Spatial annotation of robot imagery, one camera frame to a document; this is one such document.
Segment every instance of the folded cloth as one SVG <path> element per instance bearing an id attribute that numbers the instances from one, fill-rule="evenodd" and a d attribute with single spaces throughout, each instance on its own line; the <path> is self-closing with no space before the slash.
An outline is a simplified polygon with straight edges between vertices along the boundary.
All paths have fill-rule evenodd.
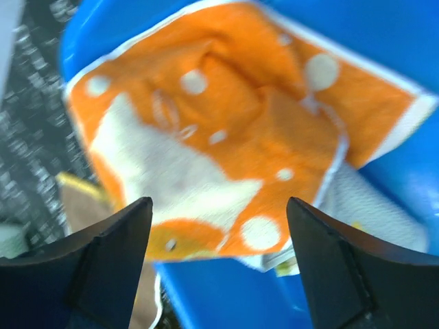
<path id="1" fill-rule="evenodd" d="M 344 161 L 357 169 L 391 151 L 438 102 L 261 5 L 218 0 L 96 60 L 66 99 L 115 208 L 152 197 L 147 258 L 254 264 L 294 255 L 291 196 L 321 206 Z"/>
<path id="2" fill-rule="evenodd" d="M 57 181 L 70 232 L 83 230 L 113 214 L 101 188 L 68 173 L 60 173 Z M 155 328 L 161 313 L 160 279 L 153 266 L 144 263 L 129 329 Z"/>

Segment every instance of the orange and white fabric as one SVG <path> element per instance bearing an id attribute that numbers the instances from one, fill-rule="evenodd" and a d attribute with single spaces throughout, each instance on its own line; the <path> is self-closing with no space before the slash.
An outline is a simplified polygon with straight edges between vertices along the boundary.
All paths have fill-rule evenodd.
<path id="1" fill-rule="evenodd" d="M 125 42 L 66 94 L 115 208 L 152 197 L 152 260 L 285 251 L 291 196 L 327 204 L 340 167 L 394 149 L 438 103 L 260 5 L 218 0 Z M 418 227 L 399 215 L 382 220 Z"/>

